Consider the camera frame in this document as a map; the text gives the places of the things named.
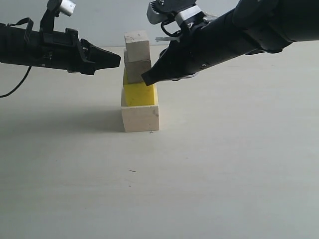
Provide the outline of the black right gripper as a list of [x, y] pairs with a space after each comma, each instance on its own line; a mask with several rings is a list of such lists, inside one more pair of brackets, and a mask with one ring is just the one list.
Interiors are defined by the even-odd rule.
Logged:
[[171, 42], [150, 70], [142, 73], [147, 86], [162, 81], [192, 78], [197, 72], [231, 60], [252, 50], [252, 39], [226, 13], [198, 28], [191, 39]]

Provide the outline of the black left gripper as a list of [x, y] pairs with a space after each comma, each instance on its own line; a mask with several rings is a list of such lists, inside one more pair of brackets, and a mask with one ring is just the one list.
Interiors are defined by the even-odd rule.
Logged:
[[120, 55], [79, 39], [75, 29], [66, 28], [64, 32], [51, 33], [41, 31], [40, 35], [43, 58], [47, 60], [49, 68], [94, 75], [97, 70], [120, 65]]

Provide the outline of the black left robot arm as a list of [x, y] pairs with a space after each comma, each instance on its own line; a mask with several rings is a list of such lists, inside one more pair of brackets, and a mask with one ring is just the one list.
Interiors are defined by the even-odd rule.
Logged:
[[97, 70], [119, 67], [121, 57], [79, 39], [78, 31], [74, 29], [45, 33], [2, 23], [0, 61], [94, 75]]

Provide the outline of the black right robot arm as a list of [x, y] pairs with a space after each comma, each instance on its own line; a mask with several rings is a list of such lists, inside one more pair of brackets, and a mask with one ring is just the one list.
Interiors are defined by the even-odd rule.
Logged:
[[169, 45], [142, 79], [146, 85], [191, 78], [242, 55], [276, 54], [294, 42], [319, 38], [316, 0], [241, 0], [221, 16], [209, 16], [194, 0], [153, 0], [147, 17], [167, 33]]

